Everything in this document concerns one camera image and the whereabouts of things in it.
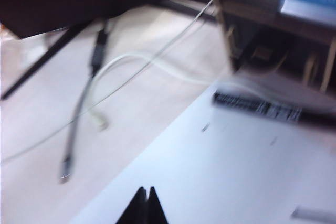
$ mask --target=black cable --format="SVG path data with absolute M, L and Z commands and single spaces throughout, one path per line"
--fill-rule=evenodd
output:
M 79 122 L 79 115 L 80 111 L 83 107 L 84 100 L 86 97 L 86 94 L 89 90 L 89 87 L 91 85 L 91 82 L 93 80 L 93 77 L 90 77 L 90 79 L 87 81 L 85 88 L 78 100 L 78 103 L 76 105 L 74 116 L 72 119 L 72 123 L 70 125 L 69 135 L 67 139 L 67 146 L 65 151 L 65 157 L 62 162 L 62 175 L 61 175 L 61 182 L 64 183 L 68 180 L 70 174 L 71 174 L 71 167 L 72 167 L 72 159 L 73 159 L 73 152 L 74 152 L 74 145 L 75 145 L 75 139 L 76 139 L 76 133 L 77 133 L 77 126 Z
M 85 88 L 79 98 L 79 101 L 74 111 L 74 116 L 72 119 L 72 123 L 70 125 L 70 131 L 69 131 L 69 135 L 67 139 L 65 157 L 62 162 L 62 171 L 61 171 L 61 182 L 62 183 L 68 181 L 69 176 L 71 174 L 71 168 L 73 165 L 73 154 L 74 154 L 73 148 L 74 148 L 75 141 L 76 141 L 77 126 L 79 122 L 80 112 L 84 104 L 84 100 L 86 98 L 87 92 L 89 90 L 89 87 L 91 85 L 91 82 L 94 76 L 97 74 L 97 72 L 99 71 L 99 69 L 101 68 L 103 64 L 104 55 L 105 55 L 105 47 L 106 47 L 106 42 L 108 38 L 107 26 L 108 26 L 108 21 L 104 20 L 103 28 L 98 32 L 96 46 L 92 54 L 92 59 L 91 59 L 91 64 L 90 64 L 91 76 L 87 84 L 85 85 Z

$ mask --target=desk surface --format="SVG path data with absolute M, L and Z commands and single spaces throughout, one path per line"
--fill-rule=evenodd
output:
M 336 213 L 336 137 L 219 109 L 209 87 L 71 223 L 115 223 L 151 186 L 168 223 L 304 223 Z
M 157 8 L 127 12 L 109 38 L 106 62 L 129 51 L 156 52 L 190 21 L 189 16 Z M 197 22 L 163 58 L 181 69 L 215 77 L 228 66 L 221 31 L 202 23 Z M 1 159 L 44 139 L 71 119 L 89 76 L 88 63 L 99 28 L 92 25 L 84 30 L 9 100 L 1 101 Z M 2 40 L 3 90 L 26 67 L 25 45 L 30 39 L 35 38 Z M 97 87 L 96 99 L 143 64 L 130 59 L 110 71 Z M 87 114 L 80 119 L 74 173 L 68 183 L 59 183 L 68 127 L 39 148 L 1 166 L 1 223 L 68 223 L 205 88 L 149 67 L 99 104 L 98 109 L 109 118 L 107 130 L 97 131 Z

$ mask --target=wire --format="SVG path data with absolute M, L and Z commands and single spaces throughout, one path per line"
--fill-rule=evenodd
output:
M 125 85 L 127 85 L 131 80 L 133 80 L 139 73 L 141 73 L 147 66 L 149 66 L 156 58 L 161 56 L 162 53 L 164 53 L 172 44 L 174 44 L 177 40 L 179 40 L 194 24 L 195 22 L 201 17 L 201 15 L 208 9 L 208 7 L 212 4 L 214 0 L 209 0 L 209 2 L 203 7 L 203 9 L 199 12 L 199 14 L 196 15 L 196 17 L 187 25 L 178 35 L 176 35 L 172 40 L 170 40 L 165 46 L 163 46 L 157 53 L 155 53 L 154 57 L 151 61 L 148 61 L 143 67 L 141 67 L 138 71 L 136 71 L 131 77 L 129 77 L 122 85 L 120 85 L 118 88 L 110 92 L 107 96 L 105 96 L 103 99 L 101 99 L 98 103 L 93 104 L 88 109 L 92 110 L 96 105 L 98 105 L 100 102 L 104 101 L 111 95 L 115 94 L 117 91 L 119 91 L 121 88 L 123 88 Z M 100 129 L 105 129 L 107 127 L 107 121 L 104 118 L 103 115 L 101 115 L 97 111 L 91 112 L 91 115 L 95 119 L 95 121 L 98 123 L 98 126 Z
M 205 7 L 199 12 L 199 14 L 196 15 L 196 17 L 189 23 L 189 25 L 184 28 L 177 36 L 175 36 L 172 40 L 170 40 L 164 47 L 161 48 L 161 50 L 159 50 L 156 54 L 155 54 L 155 58 L 160 56 L 164 51 L 166 51 L 168 49 L 168 47 L 170 47 L 171 45 L 173 45 L 176 41 L 178 41 L 194 24 L 195 22 L 199 19 L 199 17 L 205 12 L 205 10 L 211 5 L 211 3 L 214 0 L 210 0 Z M 135 72 L 130 78 L 128 78 L 122 85 L 120 85 L 118 88 L 116 88 L 115 90 L 113 90 L 112 92 L 110 92 L 107 96 L 105 96 L 104 98 L 102 98 L 101 100 L 99 100 L 97 103 L 95 103 L 92 107 L 89 108 L 92 109 L 93 107 L 97 106 L 99 103 L 103 102 L 105 99 L 107 99 L 108 97 L 110 97 L 111 95 L 113 95 L 114 93 L 116 93 L 118 90 L 120 90 L 121 88 L 123 88 L 125 85 L 127 85 L 132 79 L 134 79 L 134 77 L 136 77 L 140 72 L 142 72 L 151 62 L 149 61 L 148 63 L 146 63 L 142 68 L 140 68 L 137 72 Z M 88 112 L 88 110 L 85 110 L 81 113 L 78 114 L 78 117 L 82 116 L 83 114 L 85 114 L 86 112 Z M 58 130 L 54 131 L 50 136 L 48 136 L 47 138 L 33 144 L 32 146 L 8 157 L 5 158 L 4 160 L 1 161 L 1 165 L 8 163 L 9 161 L 12 161 L 18 157 L 20 157 L 21 155 L 24 155 L 25 153 L 39 147 L 40 145 L 42 145 L 43 143 L 45 143 L 46 141 L 48 141 L 49 139 L 51 139 L 54 135 L 56 135 L 58 132 L 60 132 L 62 129 L 64 129 L 65 127 L 67 127 L 69 124 L 71 124 L 73 122 L 73 120 L 71 120 L 70 122 L 66 123 L 65 125 L 63 125 L 62 127 L 60 127 Z
M 91 82 L 93 81 L 93 77 L 90 77 L 87 81 L 84 90 L 79 98 L 79 101 L 76 105 L 74 116 L 72 119 L 71 128 L 69 131 L 68 139 L 67 139 L 67 146 L 66 146 L 66 152 L 65 157 L 62 162 L 62 173 L 61 173 L 61 182 L 64 183 L 67 181 L 71 174 L 71 167 L 72 167 L 72 153 L 74 151 L 73 147 L 75 145 L 75 139 L 76 139 L 76 133 L 77 133 L 77 126 L 79 122 L 80 117 L 80 111 L 83 107 L 84 100 L 86 98 L 87 92 L 90 88 Z
M 100 114 L 98 111 L 94 110 L 94 102 L 93 102 L 93 94 L 95 92 L 96 86 L 99 82 L 99 80 L 120 60 L 126 58 L 126 57 L 136 57 L 146 60 L 147 62 L 150 62 L 151 64 L 156 65 L 160 69 L 166 71 L 167 73 L 171 74 L 172 76 L 179 78 L 181 80 L 197 83 L 201 85 L 210 85 L 213 81 L 211 80 L 205 80 L 205 79 L 197 79 L 196 77 L 185 75 L 183 72 L 181 72 L 178 68 L 174 67 L 171 64 L 168 64 L 167 62 L 155 58 L 154 54 L 146 53 L 146 52 L 130 52 L 123 55 L 120 55 L 116 58 L 114 58 L 112 61 L 110 61 L 108 64 L 106 64 L 103 68 L 101 68 L 97 75 L 94 77 L 92 84 L 90 86 L 90 89 L 88 91 L 88 98 L 86 102 L 86 106 L 89 109 L 89 113 L 94 119 L 94 122 L 98 125 L 100 130 L 103 130 L 107 127 L 108 122 L 105 119 L 105 117 Z

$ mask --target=white cable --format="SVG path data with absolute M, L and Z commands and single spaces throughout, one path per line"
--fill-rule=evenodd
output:
M 178 35 L 176 35 L 172 40 L 170 40 L 165 46 L 163 46 L 157 53 L 155 53 L 154 57 L 152 58 L 152 61 L 155 60 L 157 57 L 161 56 L 163 52 L 165 52 L 168 47 L 173 45 L 177 40 L 179 40 L 199 19 L 199 17 L 208 9 L 208 7 L 211 5 L 211 3 L 214 0 L 209 0 L 209 2 L 203 7 L 203 9 L 196 15 L 196 17 L 187 25 Z M 137 72 L 135 72 L 131 77 L 129 77 L 122 85 L 120 85 L 118 88 L 110 92 L 107 96 L 105 96 L 103 99 L 101 99 L 98 103 L 102 102 L 106 98 L 110 97 L 114 93 L 116 93 L 118 90 L 120 90 L 122 87 L 124 87 L 126 84 L 128 84 L 135 76 L 137 76 L 142 70 L 144 70 L 148 65 L 151 64 L 152 61 L 148 61 L 143 67 L 141 67 Z M 105 117 L 100 114 L 98 111 L 95 111 L 93 107 L 95 107 L 98 103 L 95 103 L 88 107 L 88 110 L 91 111 L 91 115 L 93 116 L 95 122 L 98 124 L 100 129 L 105 129 L 108 124 Z
M 86 99 L 86 106 L 89 109 L 89 113 L 91 114 L 93 121 L 98 126 L 100 130 L 105 129 L 108 126 L 108 122 L 100 112 L 93 109 L 94 102 L 93 102 L 93 94 L 95 92 L 96 86 L 99 82 L 99 80 L 120 60 L 127 58 L 127 57 L 136 57 L 146 60 L 147 62 L 150 62 L 151 64 L 156 65 L 160 69 L 166 71 L 167 73 L 171 74 L 172 76 L 179 78 L 181 80 L 192 82 L 196 84 L 201 85 L 210 85 L 213 81 L 211 80 L 205 80 L 205 79 L 198 79 L 196 77 L 192 77 L 189 75 L 184 74 L 182 71 L 180 71 L 178 68 L 174 67 L 173 65 L 163 61 L 162 59 L 156 58 L 154 54 L 147 53 L 147 52 L 129 52 L 126 54 L 122 54 L 113 60 L 111 60 L 108 64 L 106 64 L 103 68 L 101 68 L 96 76 L 94 77 L 92 84 L 88 90 L 88 95 Z

